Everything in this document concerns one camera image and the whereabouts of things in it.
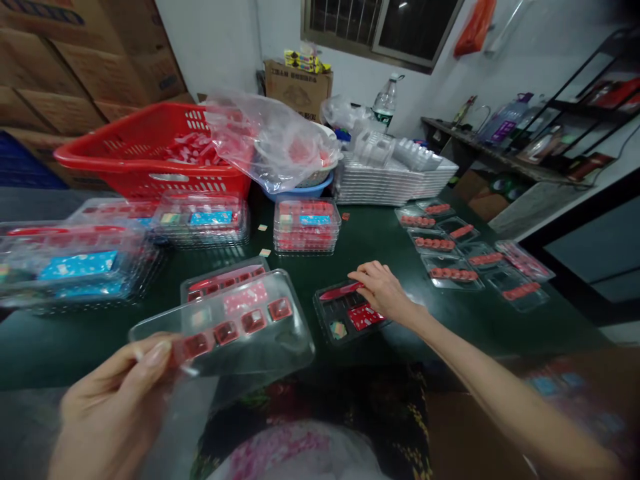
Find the finger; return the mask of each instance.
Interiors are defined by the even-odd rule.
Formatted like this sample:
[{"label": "finger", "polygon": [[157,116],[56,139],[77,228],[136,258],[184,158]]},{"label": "finger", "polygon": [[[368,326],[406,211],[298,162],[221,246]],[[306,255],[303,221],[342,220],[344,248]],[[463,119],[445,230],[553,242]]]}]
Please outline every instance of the finger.
[{"label": "finger", "polygon": [[171,342],[162,339],[125,377],[117,397],[129,406],[136,405],[163,377],[171,356]]}]

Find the clear plastic bag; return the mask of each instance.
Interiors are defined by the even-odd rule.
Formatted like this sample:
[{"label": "clear plastic bag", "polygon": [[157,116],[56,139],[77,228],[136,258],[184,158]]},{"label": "clear plastic bag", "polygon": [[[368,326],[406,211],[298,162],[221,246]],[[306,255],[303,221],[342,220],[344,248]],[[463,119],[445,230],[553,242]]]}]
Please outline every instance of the clear plastic bag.
[{"label": "clear plastic bag", "polygon": [[320,105],[322,118],[335,129],[353,130],[356,120],[375,120],[371,109],[352,107],[351,101],[344,95],[336,95]]},{"label": "clear plastic bag", "polygon": [[220,89],[205,104],[218,156],[269,193],[294,189],[340,154],[337,141],[278,100]]}]

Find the product box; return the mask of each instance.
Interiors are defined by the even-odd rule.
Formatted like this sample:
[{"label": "product box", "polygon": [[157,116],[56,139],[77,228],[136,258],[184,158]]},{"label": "product box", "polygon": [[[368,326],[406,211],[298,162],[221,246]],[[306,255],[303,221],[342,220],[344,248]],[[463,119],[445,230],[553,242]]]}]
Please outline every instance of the product box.
[{"label": "product box", "polygon": [[331,96],[333,73],[308,73],[274,60],[265,62],[267,96],[307,120],[320,123],[320,104]]},{"label": "product box", "polygon": [[48,40],[32,33],[0,29],[3,85],[85,97],[86,92],[64,59]]},{"label": "product box", "polygon": [[[175,103],[194,103],[193,98],[190,93],[181,93],[176,97],[172,97],[170,99],[166,99],[164,101],[167,102],[175,102]],[[109,122],[114,122],[116,120],[120,120],[127,115],[132,114],[135,111],[140,110],[138,107],[130,107],[128,105],[119,105],[117,103],[108,103],[108,102],[95,102],[95,106],[102,112],[102,114],[109,120]]]},{"label": "product box", "polygon": [[10,87],[0,87],[0,125],[55,133],[53,126]]},{"label": "product box", "polygon": [[63,135],[84,135],[106,123],[86,98],[30,90],[19,93]]},{"label": "product box", "polygon": [[128,57],[55,42],[95,101],[144,107],[185,91],[168,47]]},{"label": "product box", "polygon": [[153,0],[6,0],[0,25],[121,55],[169,44]]}]

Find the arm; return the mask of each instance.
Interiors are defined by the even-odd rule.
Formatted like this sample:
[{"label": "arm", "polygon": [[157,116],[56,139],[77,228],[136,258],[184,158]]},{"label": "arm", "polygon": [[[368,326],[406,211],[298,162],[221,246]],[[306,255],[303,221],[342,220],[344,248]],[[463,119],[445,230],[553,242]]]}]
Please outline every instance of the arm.
[{"label": "arm", "polygon": [[551,478],[620,479],[617,457],[582,433],[534,390],[458,337],[407,297],[388,266],[374,261],[349,274],[371,306],[415,332],[465,384],[492,421]]}]

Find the white plastic bag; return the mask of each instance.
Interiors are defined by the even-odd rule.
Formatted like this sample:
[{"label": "white plastic bag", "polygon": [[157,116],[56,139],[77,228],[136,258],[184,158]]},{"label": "white plastic bag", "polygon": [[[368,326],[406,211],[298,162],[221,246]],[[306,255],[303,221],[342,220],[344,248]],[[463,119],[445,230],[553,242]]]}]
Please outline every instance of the white plastic bag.
[{"label": "white plastic bag", "polygon": [[292,190],[337,161],[339,143],[278,100],[220,89],[205,104],[218,156],[269,193]]}]

